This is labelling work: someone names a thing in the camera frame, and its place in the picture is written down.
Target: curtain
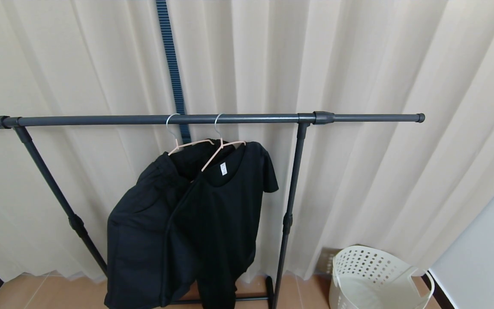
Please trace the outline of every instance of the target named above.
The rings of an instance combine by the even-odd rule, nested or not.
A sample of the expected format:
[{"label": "curtain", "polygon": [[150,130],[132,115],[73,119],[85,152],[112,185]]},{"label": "curtain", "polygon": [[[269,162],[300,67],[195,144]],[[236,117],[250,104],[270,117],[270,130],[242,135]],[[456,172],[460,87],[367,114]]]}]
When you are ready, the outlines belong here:
[{"label": "curtain", "polygon": [[[322,252],[353,244],[429,268],[494,195],[494,2],[167,6],[190,114],[427,116],[308,128],[287,270],[307,278]],[[174,112],[153,1],[0,1],[0,115]],[[190,131],[218,137],[212,125]],[[274,276],[296,125],[220,131],[259,141],[272,157],[280,190],[264,197],[244,279]],[[105,257],[110,211],[173,137],[161,125],[30,133]],[[51,270],[102,275],[16,134],[0,130],[0,277]]]}]

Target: black vertical pole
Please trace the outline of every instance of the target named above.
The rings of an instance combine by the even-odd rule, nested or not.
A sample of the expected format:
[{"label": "black vertical pole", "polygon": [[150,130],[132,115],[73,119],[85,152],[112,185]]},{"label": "black vertical pole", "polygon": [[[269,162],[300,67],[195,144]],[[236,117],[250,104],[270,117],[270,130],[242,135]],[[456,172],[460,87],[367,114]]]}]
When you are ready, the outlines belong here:
[{"label": "black vertical pole", "polygon": [[278,264],[278,274],[276,277],[276,289],[274,290],[274,301],[272,309],[276,309],[278,305],[278,297],[280,296],[280,286],[283,274],[283,266],[285,264],[285,254],[287,251],[287,241],[292,225],[292,206],[295,203],[296,183],[298,182],[298,171],[300,170],[300,160],[302,159],[302,148],[304,147],[304,138],[306,137],[306,129],[310,123],[299,123],[296,133],[295,156],[292,161],[291,185],[289,188],[289,199],[287,201],[287,210],[283,217],[283,236],[280,249],[280,262]]},{"label": "black vertical pole", "polygon": [[64,194],[62,194],[62,191],[60,191],[60,188],[58,187],[57,182],[54,180],[53,175],[49,171],[49,168],[47,168],[47,165],[45,165],[45,162],[43,162],[43,158],[39,154],[39,151],[37,151],[36,145],[33,144],[32,137],[26,130],[26,127],[14,127],[14,130],[16,131],[16,134],[18,135],[20,141],[24,144],[24,146],[30,153],[30,156],[41,172],[41,175],[43,175],[43,178],[45,178],[45,181],[49,185],[49,188],[51,188],[51,191],[53,191],[53,194],[62,206],[62,209],[68,216],[68,222],[70,223],[70,226],[72,227],[72,229],[74,229],[74,231],[76,231],[77,236],[79,236],[81,240],[83,240],[90,254],[98,263],[98,266],[100,266],[104,274],[107,275],[106,270],[108,266],[106,266],[106,262],[104,262],[104,259],[100,255],[100,252],[98,252],[98,250],[94,246],[93,241],[90,239],[89,234],[84,227],[83,221],[78,215],[74,213],[74,210],[70,207],[70,204],[68,204],[66,197],[64,197]]}]

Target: blue striped strip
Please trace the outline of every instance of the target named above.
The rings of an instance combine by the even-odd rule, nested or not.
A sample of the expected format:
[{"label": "blue striped strip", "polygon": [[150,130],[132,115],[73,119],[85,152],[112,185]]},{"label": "blue striped strip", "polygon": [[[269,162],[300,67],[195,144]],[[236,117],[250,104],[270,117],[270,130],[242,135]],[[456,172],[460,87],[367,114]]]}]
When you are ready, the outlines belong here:
[{"label": "blue striped strip", "polygon": [[[171,22],[169,20],[169,12],[167,10],[167,2],[165,0],[155,0],[155,6],[157,8],[157,17],[159,18],[159,28],[161,29],[163,46],[165,47],[167,65],[169,66],[176,110],[180,115],[186,115],[184,95],[182,95],[182,84],[180,82],[180,73],[178,72],[177,55],[175,52],[175,43],[173,42],[173,33],[171,30]],[[192,141],[190,129],[187,124],[180,125],[180,134],[182,136],[183,143],[189,143]]]}]

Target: clothes hanger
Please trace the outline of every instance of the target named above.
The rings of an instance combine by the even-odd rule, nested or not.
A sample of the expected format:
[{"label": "clothes hanger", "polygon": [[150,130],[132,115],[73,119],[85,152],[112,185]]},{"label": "clothes hanger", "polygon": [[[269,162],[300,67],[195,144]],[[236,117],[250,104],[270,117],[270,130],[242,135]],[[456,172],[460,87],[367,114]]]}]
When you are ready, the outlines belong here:
[{"label": "clothes hanger", "polygon": [[204,140],[202,140],[202,141],[191,142],[191,143],[185,143],[184,145],[180,145],[180,146],[179,146],[179,145],[178,145],[178,138],[177,138],[177,136],[175,135],[175,133],[173,133],[171,130],[169,130],[169,119],[171,119],[171,117],[173,117],[174,115],[180,115],[180,114],[178,114],[178,113],[177,113],[177,114],[172,114],[172,115],[169,115],[169,118],[167,118],[167,121],[165,121],[165,127],[167,127],[167,131],[169,131],[169,133],[171,133],[171,134],[175,137],[175,145],[176,145],[176,147],[175,147],[173,150],[171,150],[171,151],[169,152],[169,156],[170,156],[173,152],[175,152],[175,151],[177,151],[177,150],[179,150],[179,149],[181,149],[181,148],[183,148],[183,147],[190,146],[190,145],[195,145],[195,144],[197,144],[197,143],[209,142],[209,143],[211,143],[211,145],[214,145],[214,143],[211,141],[211,139],[204,139]]},{"label": "clothes hanger", "polygon": [[203,166],[202,172],[207,168],[207,166],[211,163],[211,161],[214,159],[214,157],[216,157],[218,152],[221,151],[222,149],[224,149],[224,147],[229,146],[229,145],[234,145],[236,143],[243,143],[244,145],[247,145],[246,141],[235,141],[235,142],[229,142],[229,143],[223,144],[222,134],[220,134],[220,131],[218,131],[218,129],[216,128],[216,122],[218,121],[218,117],[221,117],[221,115],[222,114],[218,114],[218,116],[214,119],[214,131],[216,131],[216,133],[218,133],[218,135],[220,136],[220,147],[218,147],[218,149],[216,149],[216,151],[214,152],[212,157],[209,159],[209,161],[207,161],[207,163]]}]

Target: shirt sleeve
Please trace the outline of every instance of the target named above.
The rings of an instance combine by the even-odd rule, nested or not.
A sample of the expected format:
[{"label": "shirt sleeve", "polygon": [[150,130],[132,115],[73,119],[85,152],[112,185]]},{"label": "shirt sleeve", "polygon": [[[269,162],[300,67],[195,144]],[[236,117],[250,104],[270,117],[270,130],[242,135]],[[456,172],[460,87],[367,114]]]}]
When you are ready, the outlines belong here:
[{"label": "shirt sleeve", "polygon": [[266,149],[263,151],[262,177],[264,192],[272,193],[280,188],[272,165],[272,159]]}]

